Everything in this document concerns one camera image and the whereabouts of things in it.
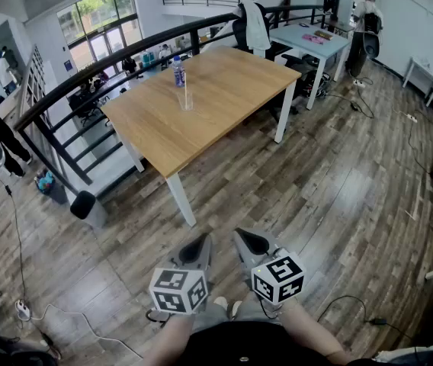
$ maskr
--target window frame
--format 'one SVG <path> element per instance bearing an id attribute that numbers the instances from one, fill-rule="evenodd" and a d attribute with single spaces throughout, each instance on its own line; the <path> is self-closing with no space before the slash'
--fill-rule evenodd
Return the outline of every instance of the window frame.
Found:
<path id="1" fill-rule="evenodd" d="M 89 49 L 90 49 L 90 52 L 91 52 L 91 57 L 92 57 L 93 61 L 94 62 L 97 61 L 97 59 L 95 57 L 95 52 L 94 52 L 94 50 L 93 50 L 93 48 L 91 46 L 90 40 L 92 40 L 93 38 L 99 36 L 100 34 L 106 34 L 112 27 L 119 27 L 120 28 L 120 32 L 121 32 L 121 36 L 122 36 L 122 41 L 123 41 L 123 47 L 127 47 L 127 42 L 125 40 L 125 34 L 122 31 L 121 25 L 124 24 L 124 23 L 126 23 L 126 22 L 128 22 L 128 21 L 137 21 L 137 25 L 138 25 L 138 28 L 139 28 L 139 31 L 140 31 L 140 36 L 141 36 L 141 39 L 143 39 L 142 31 L 140 30 L 139 15 L 136 12 L 135 0 L 132 0 L 133 1 L 133 10 L 134 10 L 134 13 L 133 14 L 129 14 L 128 16 L 125 16 L 125 17 L 123 17 L 121 19 L 120 19 L 120 12 L 118 11 L 117 0 L 113 0 L 114 6 L 115 6 L 115 11 L 117 12 L 117 20 L 112 21 L 111 23 L 106 24 L 104 26 L 101 26 L 101 27 L 97 28 L 96 30 L 90 31 L 89 33 L 86 33 L 85 26 L 82 23 L 81 12 L 79 11 L 78 3 L 82 2 L 82 1 L 83 0 L 78 0 L 77 2 L 74 2 L 74 3 L 72 3 L 72 4 L 69 5 L 69 6 L 71 6 L 71 5 L 75 6 L 76 11 L 78 12 L 78 16 L 79 16 L 79 19 L 81 21 L 82 30 L 83 30 L 83 33 L 84 33 L 84 35 L 81 36 L 80 38 L 72 41 L 71 43 L 67 43 L 66 36 L 64 35 L 64 32 L 63 32 L 64 40 L 67 43 L 67 47 L 68 47 L 69 51 L 71 49 L 73 49 L 74 47 L 77 47 L 78 45 L 80 45 L 80 44 L 82 44 L 84 42 L 87 42 L 88 46 L 89 46 Z M 59 10 L 57 12 L 57 14 L 59 14 L 61 11 L 63 11 L 66 8 L 67 7 Z M 59 21 L 59 16 L 57 16 L 57 22 L 59 23 L 59 26 L 61 27 L 61 31 L 62 31 L 62 26 L 61 26 L 61 23 Z"/>

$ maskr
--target wooden floor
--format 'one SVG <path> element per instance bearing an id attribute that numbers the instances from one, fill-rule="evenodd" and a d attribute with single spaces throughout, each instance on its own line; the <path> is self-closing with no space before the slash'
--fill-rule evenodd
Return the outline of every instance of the wooden floor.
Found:
<path id="1" fill-rule="evenodd" d="M 317 100 L 311 111 L 301 99 L 300 114 L 290 116 L 280 145 L 273 141 L 276 123 L 262 111 L 183 170 L 197 218 L 192 229 L 150 166 L 104 198 L 110 216 L 104 230 L 93 230 L 68 207 L 39 194 L 32 182 L 35 166 L 19 181 L 2 176 L 18 209 L 34 314 L 48 303 L 82 311 L 97 334 L 122 339 L 143 354 L 158 332 L 144 316 L 154 267 L 173 247 L 211 232 L 211 297 L 242 299 L 248 289 L 231 234 L 236 226 L 249 226 L 278 236 L 302 258 L 307 276 L 300 301 L 315 317 L 334 298 L 350 294 L 366 303 L 368 319 L 387 318 L 415 335 L 433 305 L 433 280 L 424 281 L 433 269 L 433 178 L 413 159 L 411 122 L 392 106 L 428 112 L 432 120 L 433 112 L 373 63 L 363 73 L 374 80 L 362 95 L 375 119 L 339 98 Z M 334 86 L 332 93 L 358 101 L 349 78 Z M 419 161 L 433 168 L 433 126 L 416 117 L 411 142 Z M 19 252 L 13 205 L 0 185 L 0 334 L 28 337 L 35 328 L 27 323 L 20 329 L 14 312 L 22 292 Z M 395 330 L 363 324 L 362 318 L 356 301 L 341 300 L 321 322 L 357 356 L 410 344 Z M 95 340 L 79 317 L 50 310 L 38 326 L 60 347 L 63 364 L 121 366 L 136 360 L 121 345 Z"/>

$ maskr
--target forearm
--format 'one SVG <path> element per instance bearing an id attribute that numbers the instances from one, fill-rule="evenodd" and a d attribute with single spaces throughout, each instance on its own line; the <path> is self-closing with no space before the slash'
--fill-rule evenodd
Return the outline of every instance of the forearm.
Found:
<path id="1" fill-rule="evenodd" d="M 184 352 L 193 329 L 196 315 L 173 316 L 154 338 L 144 366 L 166 366 L 173 364 Z"/>
<path id="2" fill-rule="evenodd" d="M 351 361 L 334 335 L 315 321 L 296 299 L 283 305 L 279 320 L 299 345 L 326 356 L 332 363 L 347 364 Z"/>

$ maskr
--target white desk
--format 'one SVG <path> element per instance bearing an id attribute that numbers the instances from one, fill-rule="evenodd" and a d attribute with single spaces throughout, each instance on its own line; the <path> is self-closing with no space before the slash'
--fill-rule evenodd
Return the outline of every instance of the white desk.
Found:
<path id="1" fill-rule="evenodd" d="M 413 68 L 415 66 L 420 69 L 427 77 L 429 77 L 433 81 L 433 72 L 427 68 L 426 66 L 423 66 L 415 57 L 412 57 L 411 64 L 409 66 L 408 74 L 406 75 L 405 82 L 403 83 L 403 88 L 406 87 L 406 84 L 408 84 L 409 78 L 412 75 Z M 427 101 L 427 107 L 430 105 L 431 101 L 433 100 L 433 92 L 431 93 L 430 98 Z"/>
<path id="2" fill-rule="evenodd" d="M 330 34 L 333 36 L 333 38 L 331 40 L 324 39 L 323 45 L 303 39 L 303 35 L 305 34 L 314 36 L 315 31 L 317 30 Z M 318 65 L 318 72 L 316 73 L 316 77 L 319 79 L 315 80 L 313 84 L 313 90 L 311 92 L 310 99 L 308 100 L 308 105 L 306 106 L 308 110 L 311 110 L 315 101 L 316 93 L 318 92 L 318 87 L 320 85 L 320 79 L 322 78 L 326 60 L 331 56 L 334 56 L 336 53 L 340 51 L 342 52 L 340 56 L 340 62 L 338 63 L 337 72 L 333 78 L 334 81 L 337 81 L 344 65 L 347 46 L 351 43 L 351 41 L 315 26 L 301 27 L 298 24 L 273 29 L 269 34 L 269 38 L 274 42 L 293 47 L 293 50 L 287 51 L 286 54 L 296 55 L 299 52 L 305 52 L 319 59 L 320 63 Z"/>

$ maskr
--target trash can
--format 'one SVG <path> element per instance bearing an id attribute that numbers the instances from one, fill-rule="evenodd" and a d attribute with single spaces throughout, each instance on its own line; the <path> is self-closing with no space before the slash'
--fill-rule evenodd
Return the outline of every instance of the trash can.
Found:
<path id="1" fill-rule="evenodd" d="M 71 213 L 94 228 L 102 228 L 107 220 L 107 212 L 96 197 L 81 191 L 71 204 Z"/>

